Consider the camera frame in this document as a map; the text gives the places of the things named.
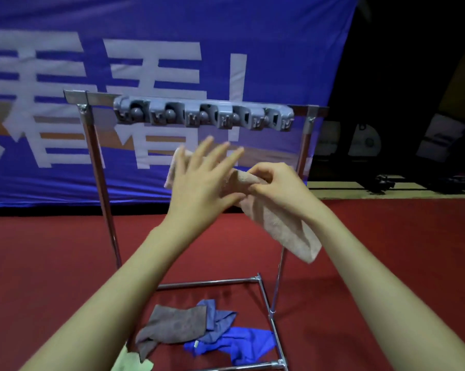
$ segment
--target blue towel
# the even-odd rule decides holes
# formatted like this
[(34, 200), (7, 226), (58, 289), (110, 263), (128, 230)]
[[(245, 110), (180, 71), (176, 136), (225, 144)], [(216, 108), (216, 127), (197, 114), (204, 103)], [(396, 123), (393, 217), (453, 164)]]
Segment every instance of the blue towel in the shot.
[(274, 346), (275, 339), (271, 331), (231, 327), (215, 343), (190, 341), (185, 343), (185, 350), (190, 351), (194, 356), (220, 350), (231, 355), (234, 366), (241, 366), (258, 362)]
[(233, 324), (237, 313), (234, 311), (221, 311), (215, 309), (215, 300), (202, 299), (197, 306), (207, 307), (207, 331), (198, 340), (207, 344), (216, 342)]

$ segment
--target red floor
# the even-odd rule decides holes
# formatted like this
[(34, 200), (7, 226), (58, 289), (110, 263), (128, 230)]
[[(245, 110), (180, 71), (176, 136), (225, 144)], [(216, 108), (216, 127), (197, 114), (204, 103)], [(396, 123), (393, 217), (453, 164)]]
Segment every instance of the red floor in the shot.
[[(347, 200), (328, 204), (399, 278), (465, 341), (465, 200)], [(161, 216), (117, 217), (126, 260)], [(272, 295), (280, 246), (244, 215), (223, 215), (166, 282), (248, 277)], [(114, 272), (100, 217), (0, 218), (0, 370), (13, 371)], [(190, 307), (215, 298), (239, 312), (235, 325), (268, 329), (255, 285), (157, 293), (151, 304)], [(388, 370), (349, 292), (322, 251), (312, 265), (291, 255), (277, 313), (291, 371)], [(274, 359), (275, 353), (266, 356)], [(160, 345), (158, 370), (229, 365), (220, 352), (193, 359)]]

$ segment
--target light green towel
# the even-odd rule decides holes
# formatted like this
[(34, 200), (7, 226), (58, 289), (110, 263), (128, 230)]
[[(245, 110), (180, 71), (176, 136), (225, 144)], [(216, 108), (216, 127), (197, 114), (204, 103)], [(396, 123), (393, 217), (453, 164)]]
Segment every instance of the light green towel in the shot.
[(128, 349), (124, 346), (116, 362), (114, 362), (111, 371), (150, 371), (152, 368), (152, 362), (145, 359), (143, 363), (140, 363), (140, 356), (138, 353), (128, 353)]

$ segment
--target stainless steel frame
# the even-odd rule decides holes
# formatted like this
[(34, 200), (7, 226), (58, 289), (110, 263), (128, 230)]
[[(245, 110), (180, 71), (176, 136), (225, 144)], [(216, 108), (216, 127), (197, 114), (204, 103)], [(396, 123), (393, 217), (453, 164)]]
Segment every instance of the stainless steel frame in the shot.
[[(69, 104), (75, 104), (78, 106), (80, 112), (80, 119), (85, 130), (85, 137), (87, 139), (88, 150), (90, 153), (90, 158), (92, 160), (93, 174), (95, 176), (95, 181), (97, 184), (97, 190), (99, 192), (100, 206), (102, 208), (102, 214), (107, 224), (109, 230), (109, 235), (112, 243), (112, 248), (116, 257), (116, 267), (121, 267), (121, 256), (119, 253), (119, 246), (116, 238), (116, 230), (114, 227), (114, 220), (112, 218), (112, 213), (110, 210), (109, 202), (109, 193), (107, 191), (106, 178), (104, 175), (104, 170), (102, 167), (102, 160), (100, 158), (99, 142), (97, 138), (97, 131), (93, 123), (93, 112), (92, 106), (113, 106), (113, 101), (119, 95), (108, 94), (108, 93), (98, 93), (98, 92), (87, 92), (87, 91), (76, 91), (76, 90), (65, 90), (64, 97), (66, 98)], [(310, 138), (313, 132), (313, 125), (315, 118), (325, 117), (328, 111), (326, 107), (319, 107), (315, 105), (289, 105), (294, 109), (296, 116), (306, 116), (305, 123), (303, 127), (303, 137), (301, 139), (301, 150), (298, 156), (298, 163), (296, 166), (297, 174), (303, 178), (303, 171), (305, 168), (306, 157), (308, 155), (308, 149), (310, 147)], [(275, 336), (275, 344), (277, 348), (277, 353), (279, 359), (273, 362), (262, 362), (256, 363), (253, 365), (247, 366), (231, 366), (223, 368), (208, 368), (197, 371), (236, 371), (236, 370), (262, 370), (262, 369), (284, 369), (288, 371), (287, 361), (282, 350), (282, 346), (279, 339), (279, 334), (275, 326), (274, 313), (275, 306), (277, 303), (280, 279), (282, 277), (282, 268), (285, 261), (285, 249), (282, 248), (280, 254), (280, 262), (278, 267), (277, 280), (275, 282), (275, 289), (273, 292), (272, 303), (269, 305), (269, 300), (265, 291), (265, 286), (263, 284), (262, 277), (260, 274), (257, 274), (254, 277), (248, 277), (245, 279), (229, 279), (229, 280), (211, 280), (211, 281), (198, 281), (198, 282), (181, 282), (173, 284), (161, 284), (157, 287), (157, 290), (168, 290), (168, 289), (183, 289), (183, 288), (192, 288), (199, 286), (214, 286), (214, 285), (230, 285), (230, 284), (241, 284), (241, 283), (257, 283), (260, 286), (260, 291), (262, 293), (267, 316), (269, 318), (269, 324), (271, 326), (272, 332)]]

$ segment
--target hand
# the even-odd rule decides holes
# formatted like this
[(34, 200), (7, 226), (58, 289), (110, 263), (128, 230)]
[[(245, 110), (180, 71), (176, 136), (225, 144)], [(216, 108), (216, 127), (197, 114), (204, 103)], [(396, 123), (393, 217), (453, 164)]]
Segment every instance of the hand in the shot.
[(267, 197), (300, 218), (308, 218), (314, 205), (322, 204), (285, 163), (258, 163), (248, 173), (267, 181), (250, 186), (253, 194)]
[(243, 193), (219, 196), (226, 176), (243, 155), (244, 148), (236, 149), (224, 159), (229, 147), (226, 142), (204, 157), (213, 141), (213, 137), (207, 137), (193, 153), (188, 166), (183, 146), (176, 156), (171, 204), (163, 224), (169, 225), (170, 231), (181, 232), (190, 243), (225, 209), (246, 198)]

